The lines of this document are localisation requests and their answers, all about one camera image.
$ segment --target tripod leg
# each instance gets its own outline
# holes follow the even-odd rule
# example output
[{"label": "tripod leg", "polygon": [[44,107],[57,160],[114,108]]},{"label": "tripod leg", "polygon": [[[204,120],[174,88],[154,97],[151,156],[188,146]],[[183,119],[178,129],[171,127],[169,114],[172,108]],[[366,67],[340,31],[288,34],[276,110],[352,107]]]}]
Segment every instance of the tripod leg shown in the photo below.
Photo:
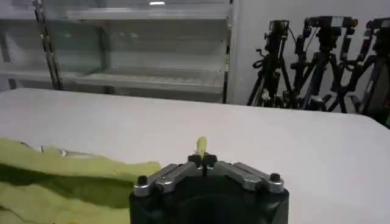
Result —
[{"label": "tripod leg", "polygon": [[266,77],[263,77],[260,80],[260,84],[258,87],[258,91],[255,95],[255,107],[260,107],[263,104],[263,92],[264,92],[264,84],[266,82]]},{"label": "tripod leg", "polygon": [[371,102],[372,95],[374,93],[374,89],[377,85],[379,76],[382,72],[384,65],[386,64],[387,59],[384,57],[377,57],[375,60],[374,68],[371,72],[369,83],[367,84],[366,90],[364,92],[363,100],[362,100],[362,110],[361,114],[366,115],[368,113],[369,105]]},{"label": "tripod leg", "polygon": [[314,70],[314,74],[311,77],[309,87],[303,98],[302,109],[308,109],[308,104],[311,99],[311,96],[317,96],[319,92],[319,88],[321,87],[321,81],[324,76],[325,66],[328,63],[329,55],[326,53],[319,53],[318,58],[316,59],[316,69]]},{"label": "tripod leg", "polygon": [[307,79],[309,78],[310,74],[313,72],[313,69],[316,66],[316,63],[317,63],[317,57],[314,56],[309,64],[309,66],[307,67],[305,74],[303,75],[302,81],[299,83],[299,87],[298,87],[299,91],[302,89],[302,87],[306,83]]},{"label": "tripod leg", "polygon": [[336,88],[336,92],[337,92],[336,100],[335,100],[335,102],[333,104],[337,105],[336,102],[340,103],[341,112],[342,113],[346,113],[347,112],[346,102],[344,101],[343,94],[340,93],[340,91],[341,91],[341,76],[342,76],[342,74],[339,73],[339,69],[338,69],[338,66],[337,66],[337,59],[336,59],[336,55],[335,54],[330,54],[330,65],[331,65],[332,71],[333,71],[333,84],[334,84],[334,86]]},{"label": "tripod leg", "polygon": [[261,82],[261,79],[263,78],[262,75],[260,75],[260,73],[258,74],[258,78],[255,82],[255,85],[253,86],[253,90],[249,96],[249,100],[248,100],[248,103],[247,103],[247,106],[252,106],[253,102],[254,102],[254,99],[255,99],[255,96],[256,96],[256,93],[258,92],[258,88],[260,86],[260,82]]},{"label": "tripod leg", "polygon": [[376,62],[377,56],[376,55],[370,55],[367,57],[367,60],[364,62],[363,66],[356,66],[355,69],[352,72],[351,79],[349,80],[348,83],[348,90],[349,91],[354,91],[360,77],[367,71],[368,68],[372,64]]},{"label": "tripod leg", "polygon": [[280,57],[280,69],[282,70],[283,78],[285,79],[286,89],[289,93],[292,93],[290,79],[287,74],[286,63],[283,57]]}]

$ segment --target camera tripod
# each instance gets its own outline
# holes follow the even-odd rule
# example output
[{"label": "camera tripod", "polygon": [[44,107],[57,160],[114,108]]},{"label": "camera tripod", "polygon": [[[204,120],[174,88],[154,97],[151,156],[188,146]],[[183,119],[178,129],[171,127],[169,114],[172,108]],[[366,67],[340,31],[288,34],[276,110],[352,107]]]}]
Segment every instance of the camera tripod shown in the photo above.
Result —
[{"label": "camera tripod", "polygon": [[[351,98],[357,113],[366,115],[369,112],[370,102],[374,96],[374,91],[378,85],[384,66],[387,66],[390,80],[390,18],[374,19],[369,21],[366,27],[366,38],[363,41],[360,54],[356,60],[355,69],[352,72],[350,82],[347,86],[343,86],[338,91],[338,98],[332,103],[328,111],[333,111],[349,91],[355,90],[359,78],[372,65],[374,65],[374,68],[371,72],[370,80],[367,84],[362,101],[360,102],[355,96]],[[366,58],[374,35],[377,37],[373,46],[375,55],[368,56],[367,60],[361,65],[360,63]]]},{"label": "camera tripod", "polygon": [[[338,17],[338,16],[320,16],[311,17],[305,20],[304,30],[308,30],[309,27],[317,27],[319,31],[317,37],[319,39],[320,47],[319,52],[314,54],[314,57],[310,64],[307,66],[307,70],[300,82],[300,86],[306,82],[311,72],[314,70],[312,78],[310,80],[309,87],[303,98],[301,109],[303,110],[322,110],[326,111],[325,103],[329,100],[329,97],[321,99],[318,97],[321,88],[322,79],[325,72],[325,67],[330,64],[334,80],[333,89],[339,89],[339,80],[341,80],[342,72],[348,64],[347,53],[351,39],[349,35],[354,34],[355,27],[358,21],[351,17]],[[341,28],[346,28],[346,34],[344,35],[340,64],[338,65],[336,55],[331,51],[336,48],[336,42],[339,36],[341,36]],[[342,110],[346,108],[343,100],[340,100]]]},{"label": "camera tripod", "polygon": [[262,60],[256,61],[253,68],[259,69],[257,81],[250,94],[247,105],[256,107],[283,107],[283,101],[277,97],[280,73],[277,69],[282,70],[283,78],[286,82],[288,91],[291,91],[283,51],[285,48],[289,29],[289,21],[274,20],[269,24],[269,33],[264,36],[267,40],[265,50],[268,54],[264,56],[261,49],[256,51],[263,57]]}]

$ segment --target white table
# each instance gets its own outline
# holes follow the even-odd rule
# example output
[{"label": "white table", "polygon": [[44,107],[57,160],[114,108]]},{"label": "white table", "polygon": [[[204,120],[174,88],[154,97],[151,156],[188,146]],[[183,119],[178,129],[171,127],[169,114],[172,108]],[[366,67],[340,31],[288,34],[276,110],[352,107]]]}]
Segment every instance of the white table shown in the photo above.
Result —
[{"label": "white table", "polygon": [[163,166],[207,136],[219,159],[282,174],[289,223],[390,220],[390,131],[367,117],[16,89],[0,94],[0,136]]}]

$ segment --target metal shelf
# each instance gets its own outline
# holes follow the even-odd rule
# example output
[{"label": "metal shelf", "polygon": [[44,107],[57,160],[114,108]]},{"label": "metal shelf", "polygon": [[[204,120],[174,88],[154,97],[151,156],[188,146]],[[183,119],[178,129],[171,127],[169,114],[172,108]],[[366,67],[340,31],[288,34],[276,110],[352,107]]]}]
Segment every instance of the metal shelf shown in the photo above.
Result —
[{"label": "metal shelf", "polygon": [[229,10],[215,9],[127,9],[102,8],[69,10],[59,19],[130,20],[130,19],[227,19]]},{"label": "metal shelf", "polygon": [[[71,82],[85,72],[63,71],[61,78],[64,82]],[[45,66],[17,66],[1,65],[0,77],[15,80],[28,80],[38,82],[51,82],[49,69]]]},{"label": "metal shelf", "polygon": [[34,10],[2,10],[1,20],[35,20]]},{"label": "metal shelf", "polygon": [[193,69],[129,68],[109,69],[75,80],[78,84],[120,88],[163,89],[222,93],[223,72]]}]

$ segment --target green cloth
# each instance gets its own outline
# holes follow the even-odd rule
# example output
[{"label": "green cloth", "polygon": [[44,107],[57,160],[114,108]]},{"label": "green cloth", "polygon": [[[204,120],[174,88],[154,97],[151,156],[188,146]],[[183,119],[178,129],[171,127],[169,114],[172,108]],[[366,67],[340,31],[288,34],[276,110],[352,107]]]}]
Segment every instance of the green cloth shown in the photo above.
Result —
[{"label": "green cloth", "polygon": [[160,170],[63,152],[0,139],[0,223],[128,224],[134,181]]}]

